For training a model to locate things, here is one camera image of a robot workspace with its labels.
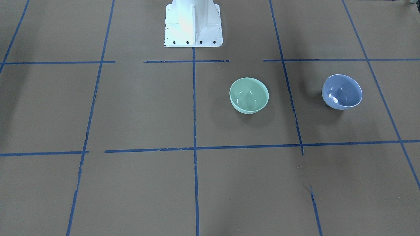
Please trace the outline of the white pedestal column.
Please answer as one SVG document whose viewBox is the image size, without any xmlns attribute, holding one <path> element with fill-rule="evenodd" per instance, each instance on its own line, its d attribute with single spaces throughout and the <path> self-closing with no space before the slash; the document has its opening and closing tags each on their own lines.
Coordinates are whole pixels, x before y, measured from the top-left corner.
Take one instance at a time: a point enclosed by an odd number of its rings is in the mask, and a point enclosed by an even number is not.
<svg viewBox="0 0 420 236">
<path fill-rule="evenodd" d="M 164 46 L 221 47 L 220 11 L 213 0 L 173 0 L 165 8 Z"/>
</svg>

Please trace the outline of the green bowl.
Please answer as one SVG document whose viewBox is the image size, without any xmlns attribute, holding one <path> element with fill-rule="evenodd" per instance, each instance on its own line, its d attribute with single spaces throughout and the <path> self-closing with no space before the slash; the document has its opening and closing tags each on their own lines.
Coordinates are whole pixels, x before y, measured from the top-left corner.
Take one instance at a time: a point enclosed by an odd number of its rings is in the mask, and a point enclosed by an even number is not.
<svg viewBox="0 0 420 236">
<path fill-rule="evenodd" d="M 269 91 L 260 80 L 244 77 L 232 83 L 229 89 L 229 98 L 232 106 L 238 112 L 254 114 L 267 105 Z"/>
</svg>

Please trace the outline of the blue bowl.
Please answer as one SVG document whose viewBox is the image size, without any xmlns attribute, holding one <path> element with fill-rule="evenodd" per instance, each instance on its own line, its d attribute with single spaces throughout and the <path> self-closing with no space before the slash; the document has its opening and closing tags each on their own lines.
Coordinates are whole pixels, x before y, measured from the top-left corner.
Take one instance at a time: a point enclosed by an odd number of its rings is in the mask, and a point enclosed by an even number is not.
<svg viewBox="0 0 420 236">
<path fill-rule="evenodd" d="M 324 102 L 333 109 L 350 109 L 363 100 L 360 85 L 351 77 L 335 74 L 328 77 L 322 87 Z"/>
</svg>

